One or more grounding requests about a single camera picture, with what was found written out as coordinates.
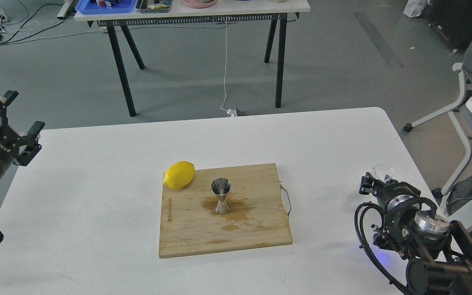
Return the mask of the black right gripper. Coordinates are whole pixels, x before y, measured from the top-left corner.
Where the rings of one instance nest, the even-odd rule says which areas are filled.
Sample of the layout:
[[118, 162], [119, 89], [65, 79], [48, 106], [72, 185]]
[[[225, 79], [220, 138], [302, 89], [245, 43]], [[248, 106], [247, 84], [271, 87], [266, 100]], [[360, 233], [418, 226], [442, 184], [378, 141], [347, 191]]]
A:
[[366, 172], [360, 180], [359, 194], [378, 196], [378, 204], [384, 213], [388, 213], [405, 200], [421, 196], [421, 191], [407, 182], [393, 179], [391, 175], [385, 175], [381, 181]]

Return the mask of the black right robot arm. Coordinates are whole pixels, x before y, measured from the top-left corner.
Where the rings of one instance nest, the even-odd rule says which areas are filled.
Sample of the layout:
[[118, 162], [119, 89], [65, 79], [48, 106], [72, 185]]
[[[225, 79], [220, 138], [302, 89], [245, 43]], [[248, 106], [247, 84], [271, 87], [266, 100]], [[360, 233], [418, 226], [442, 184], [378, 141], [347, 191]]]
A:
[[[406, 182], [362, 176], [359, 193], [377, 203], [362, 203], [354, 214], [360, 248], [373, 265], [404, 295], [472, 295], [472, 237], [461, 222], [447, 221], [436, 204]], [[373, 244], [392, 250], [408, 262], [406, 284], [380, 263], [365, 235], [363, 221], [375, 210], [381, 224], [372, 224]]]

